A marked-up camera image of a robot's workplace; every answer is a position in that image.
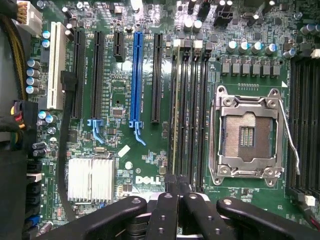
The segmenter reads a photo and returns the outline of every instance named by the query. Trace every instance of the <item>motherboard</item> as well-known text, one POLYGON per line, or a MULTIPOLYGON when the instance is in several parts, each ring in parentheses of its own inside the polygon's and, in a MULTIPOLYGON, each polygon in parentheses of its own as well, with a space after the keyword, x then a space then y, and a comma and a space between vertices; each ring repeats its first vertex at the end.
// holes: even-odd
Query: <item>motherboard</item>
POLYGON ((167 175, 183 175, 213 203, 233 197, 307 224, 295 204, 303 195, 320 220, 319 163, 305 154, 317 147, 304 143, 319 137, 299 118, 318 121, 309 106, 319 106, 319 85, 307 76, 320 69, 293 63, 320 57, 317 1, 32 4, 42 13, 27 72, 39 110, 40 225, 69 221, 59 154, 75 218, 127 196, 149 199, 166 191, 167 175), (65 152, 61 71, 77 79, 65 152))

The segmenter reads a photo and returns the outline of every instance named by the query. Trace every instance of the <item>green circuit board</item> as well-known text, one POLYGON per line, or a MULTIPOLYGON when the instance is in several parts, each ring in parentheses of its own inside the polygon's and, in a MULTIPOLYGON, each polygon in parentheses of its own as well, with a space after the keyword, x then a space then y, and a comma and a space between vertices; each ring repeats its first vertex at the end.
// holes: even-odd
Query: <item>green circuit board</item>
MULTIPOLYGON (((170 124, 171 107, 171 81, 173 74, 173 58, 165 56, 163 53, 161 68, 161 108, 159 124, 151 123, 152 114, 152 84, 153 84, 153 55, 154 55, 154 34, 163 34, 163 41, 170 42, 169 50, 173 52, 173 43, 176 39, 203 40, 205 43, 212 43, 213 50, 208 59, 207 78, 207 98, 205 113, 205 141, 204 141, 204 166, 203 166, 203 190, 212 202, 223 197, 234 197, 245 202, 252 203, 262 209, 279 214, 284 218, 291 219, 301 224, 305 224, 299 210, 292 204, 289 196, 286 195, 286 171, 282 173, 274 187, 268 187, 262 179, 250 178, 225 178, 222 185, 214 185, 209 170, 209 143, 211 121, 211 104, 215 97, 217 86, 223 85, 231 95, 240 96, 266 96, 271 89, 278 89, 283 100, 286 114, 289 112, 289 86, 290 86, 290 62, 285 60, 283 54, 283 44, 286 39, 292 47, 296 47, 295 39, 300 34, 295 31, 306 22, 295 18, 296 12, 303 10, 299 1, 291 4, 290 1, 283 1, 286 6, 285 11, 280 10, 277 5, 271 12, 266 14, 262 22, 247 27, 247 19, 243 17, 245 12, 254 12, 257 7, 246 6, 244 0, 233 1, 233 15, 236 20, 228 24, 226 28, 213 27, 214 9, 216 4, 211 5, 211 11, 202 23, 200 33, 185 33, 183 31, 186 17, 197 19, 196 4, 195 12, 187 14, 188 4, 185 1, 166 0, 162 4, 144 4, 143 9, 134 13, 130 2, 116 2, 115 5, 121 7, 120 15, 110 13, 110 3, 91 1, 82 9, 77 8, 78 1, 44 1, 43 31, 50 31, 51 22, 64 22, 65 16, 61 12, 62 7, 68 7, 72 14, 76 16, 76 24, 83 23, 85 31, 85 69, 83 88, 83 111, 81 119, 72 119, 69 127, 69 139, 67 143, 67 159, 74 158, 94 158, 102 157, 112 159, 115 162, 114 170, 114 201, 118 201, 126 196, 142 196, 149 198, 154 192, 164 192, 164 178, 171 169, 168 168, 170 155, 170 145, 168 138, 168 125, 170 124), (146 143, 143 146, 136 141, 134 131, 129 128, 129 117, 131 107, 131 83, 132 83, 132 61, 133 61, 133 41, 134 34, 124 31, 127 25, 134 26, 134 32, 143 32, 143 65, 142 65, 142 87, 141 87, 141 111, 140 119, 143 122, 141 138, 146 143), (113 57, 114 31, 124 32, 125 61, 116 62, 113 57), (102 31, 105 34, 104 58, 103 58, 103 83, 101 101, 101 119, 104 124, 101 128, 101 137, 105 143, 101 144, 92 135, 92 127, 88 126, 91 112, 91 83, 94 57, 94 32, 102 31), (251 51, 246 54, 239 54, 238 51, 228 53, 226 46, 230 41, 238 44, 247 41, 251 47, 255 42, 260 41, 264 46, 276 44, 276 52, 272 57, 266 57, 263 51, 258 55, 253 55, 251 51), (279 66, 280 75, 276 78, 270 77, 250 77, 221 75, 222 64, 228 63, 249 63, 252 59, 256 64, 268 65, 270 62, 274 66, 279 66), (114 110, 122 111, 122 114, 115 115, 114 110), (96 147, 105 148, 104 153, 96 153, 96 147), (119 151, 129 147, 129 150, 122 156, 119 151), (137 183, 137 176, 148 177, 148 181, 137 183)), ((312 12, 307 13, 309 21, 312 22, 312 12)), ((304 40, 312 39, 309 36, 302 36, 304 40)), ((31 57, 40 61, 40 86, 39 94, 32 95, 32 101, 42 101, 47 96, 48 63, 44 60, 43 52, 46 51, 41 46, 42 39, 32 39, 31 57)), ((67 43, 66 63, 67 71, 73 70, 73 43, 67 43)), ((42 161, 42 190, 41 190, 41 221, 43 223, 52 221, 54 227, 67 223, 67 219, 60 203, 57 191, 57 153, 59 150, 59 128, 62 118, 62 111, 49 110, 50 114, 57 116, 57 123, 38 128, 38 140, 47 143, 47 153, 42 161), (55 134, 48 134, 48 127, 55 127, 55 134)), ((282 167, 286 169, 287 161, 287 135, 283 137, 283 161, 282 167)), ((193 168, 197 167, 197 161, 193 162, 193 168)), ((68 181, 68 171, 66 172, 66 182, 68 181)), ((86 204, 71 203, 74 206, 78 217, 89 214, 102 207, 96 202, 86 204)), ((320 219, 320 207, 312 207, 316 217, 320 219)))

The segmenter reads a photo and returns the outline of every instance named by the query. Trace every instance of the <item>cpu socket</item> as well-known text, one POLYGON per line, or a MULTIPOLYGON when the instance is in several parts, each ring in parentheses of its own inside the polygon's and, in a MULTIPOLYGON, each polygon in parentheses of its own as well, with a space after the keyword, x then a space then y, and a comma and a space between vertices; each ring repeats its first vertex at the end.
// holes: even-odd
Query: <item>cpu socket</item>
POLYGON ((257 178, 264 179, 268 187, 275 186, 284 171, 284 118, 279 101, 276 88, 267 96, 239 96, 229 95, 223 85, 217 87, 209 148, 215 185, 224 178, 257 178))

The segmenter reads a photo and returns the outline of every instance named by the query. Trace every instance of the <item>blue pcie slot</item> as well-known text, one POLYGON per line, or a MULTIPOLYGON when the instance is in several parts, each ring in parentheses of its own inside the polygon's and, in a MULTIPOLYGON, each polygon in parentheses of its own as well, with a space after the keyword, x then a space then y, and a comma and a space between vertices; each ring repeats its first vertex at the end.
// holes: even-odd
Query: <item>blue pcie slot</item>
POLYGON ((129 128, 134 128, 135 139, 142 143, 146 143, 140 138, 142 122, 140 121, 141 111, 141 82, 142 82, 142 64, 144 60, 144 34, 142 32, 134 33, 133 40, 133 65, 132 65, 132 82, 131 82, 131 108, 129 128))

